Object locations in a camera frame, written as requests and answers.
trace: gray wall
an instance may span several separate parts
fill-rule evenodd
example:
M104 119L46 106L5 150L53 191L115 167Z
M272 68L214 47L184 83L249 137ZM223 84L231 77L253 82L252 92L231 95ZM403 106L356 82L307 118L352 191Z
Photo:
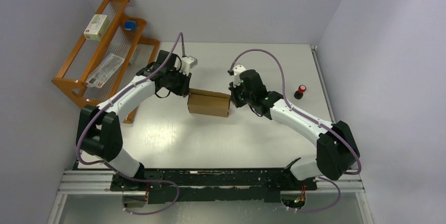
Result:
M1 223L46 223L74 161L79 109L50 81L88 23L87 0L0 0Z
M318 48L376 223L444 223L446 0L342 0Z
M101 0L90 0L94 6ZM132 0L145 34L190 42L316 44L341 0Z

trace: brown box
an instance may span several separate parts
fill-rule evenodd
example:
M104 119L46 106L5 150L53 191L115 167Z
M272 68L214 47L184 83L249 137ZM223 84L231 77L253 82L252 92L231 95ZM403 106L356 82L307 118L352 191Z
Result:
M187 108L191 114L228 117L231 96L199 89L189 89Z

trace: red cap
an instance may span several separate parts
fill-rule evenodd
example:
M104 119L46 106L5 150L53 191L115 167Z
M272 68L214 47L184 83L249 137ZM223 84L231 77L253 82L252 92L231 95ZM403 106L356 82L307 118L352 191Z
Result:
M297 91L300 92L301 94L303 94L303 93L305 93L306 90L307 90L307 87L305 85L300 85L299 89Z

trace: wooden shelf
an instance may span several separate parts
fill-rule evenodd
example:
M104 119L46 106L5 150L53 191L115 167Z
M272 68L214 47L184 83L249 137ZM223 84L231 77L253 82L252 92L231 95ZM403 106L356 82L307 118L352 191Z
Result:
M137 44L153 45L148 63L155 59L159 49L159 41L142 37L147 22L124 14L130 0L103 0L96 14L107 15L111 22L101 41L86 40L81 34L79 40L68 55L57 75L52 79L69 99L79 108L86 105L96 106L116 94L119 84L126 72ZM135 21L133 31L124 29L126 21ZM113 53L124 58L124 63L111 76L102 88L87 87L86 80L105 56ZM133 122L136 110L125 119L125 123Z

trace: cardboard box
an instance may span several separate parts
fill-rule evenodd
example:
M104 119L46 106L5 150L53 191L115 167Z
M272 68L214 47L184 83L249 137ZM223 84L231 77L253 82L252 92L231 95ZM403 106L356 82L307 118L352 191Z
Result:
M87 40L100 41L110 25L110 20L106 15L94 15L87 28L84 36Z
M191 114L229 116L229 94L216 93L199 89L189 89L187 108Z

